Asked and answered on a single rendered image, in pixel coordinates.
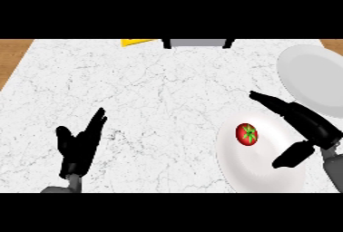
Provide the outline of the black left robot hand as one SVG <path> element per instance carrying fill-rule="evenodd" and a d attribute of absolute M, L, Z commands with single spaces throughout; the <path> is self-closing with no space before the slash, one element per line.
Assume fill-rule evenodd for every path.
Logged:
<path fill-rule="evenodd" d="M 56 128 L 58 151 L 64 156 L 59 173 L 62 179 L 67 179 L 71 174 L 77 174 L 80 177 L 87 174 L 93 164 L 93 156 L 107 120 L 105 109 L 101 108 L 92 117 L 86 129 L 77 136 L 71 134 L 65 126 Z"/>

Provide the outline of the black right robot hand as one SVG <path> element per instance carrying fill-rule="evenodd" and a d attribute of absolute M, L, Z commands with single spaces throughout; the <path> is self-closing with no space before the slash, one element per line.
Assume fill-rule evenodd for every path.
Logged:
<path fill-rule="evenodd" d="M 250 92 L 256 100 L 288 122 L 306 140 L 297 141 L 272 162 L 272 167 L 294 168 L 313 154 L 313 147 L 328 150 L 343 139 L 343 131 L 308 107 L 297 102 L 285 102 L 259 92 Z"/>

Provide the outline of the red tomato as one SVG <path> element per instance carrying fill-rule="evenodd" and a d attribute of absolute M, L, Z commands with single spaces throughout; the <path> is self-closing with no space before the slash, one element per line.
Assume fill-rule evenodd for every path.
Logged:
<path fill-rule="evenodd" d="M 235 127 L 235 138 L 244 146 L 251 146 L 257 142 L 257 130 L 248 123 L 241 123 Z"/>

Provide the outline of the grey plate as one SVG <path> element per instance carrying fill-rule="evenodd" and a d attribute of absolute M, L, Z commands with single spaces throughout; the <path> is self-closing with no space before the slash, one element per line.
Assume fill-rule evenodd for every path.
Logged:
<path fill-rule="evenodd" d="M 278 77 L 296 100 L 343 119 L 343 56 L 316 45 L 288 47 L 278 56 Z"/>

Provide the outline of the white plate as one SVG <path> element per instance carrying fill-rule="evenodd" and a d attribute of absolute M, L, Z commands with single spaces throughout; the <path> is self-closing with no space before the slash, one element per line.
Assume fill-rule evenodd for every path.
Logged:
<path fill-rule="evenodd" d="M 257 141 L 245 146 L 244 125 L 256 129 Z M 222 174 L 237 192 L 300 192 L 306 180 L 306 167 L 272 167 L 272 162 L 294 144 L 296 138 L 281 118 L 259 111 L 234 113 L 217 134 L 217 161 Z"/>

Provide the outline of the grey appliance with black legs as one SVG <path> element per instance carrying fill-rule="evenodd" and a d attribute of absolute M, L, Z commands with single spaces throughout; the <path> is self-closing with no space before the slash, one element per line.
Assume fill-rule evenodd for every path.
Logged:
<path fill-rule="evenodd" d="M 163 39 L 164 49 L 180 46 L 219 46 L 226 49 L 232 46 L 234 39 Z"/>

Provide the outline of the yellow flat object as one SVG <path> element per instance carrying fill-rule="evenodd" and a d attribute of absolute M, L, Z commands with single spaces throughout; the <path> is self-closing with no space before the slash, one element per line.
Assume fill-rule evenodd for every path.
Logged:
<path fill-rule="evenodd" d="M 155 41 L 157 39 L 121 39 L 121 47 L 129 45 L 142 44 L 145 42 Z"/>

